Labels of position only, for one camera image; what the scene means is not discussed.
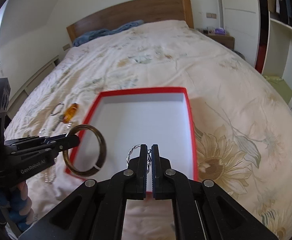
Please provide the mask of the gloved left hand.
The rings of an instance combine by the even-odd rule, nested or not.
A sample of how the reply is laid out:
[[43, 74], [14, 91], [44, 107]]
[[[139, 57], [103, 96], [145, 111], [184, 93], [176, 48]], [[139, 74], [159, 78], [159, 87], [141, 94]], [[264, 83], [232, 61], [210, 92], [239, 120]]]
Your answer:
[[18, 227], [21, 232], [26, 231], [33, 223], [34, 211], [32, 201], [28, 196], [28, 186], [25, 181], [19, 183], [11, 193], [4, 195], [0, 193], [0, 225], [7, 223], [1, 207], [8, 211], [8, 217]]

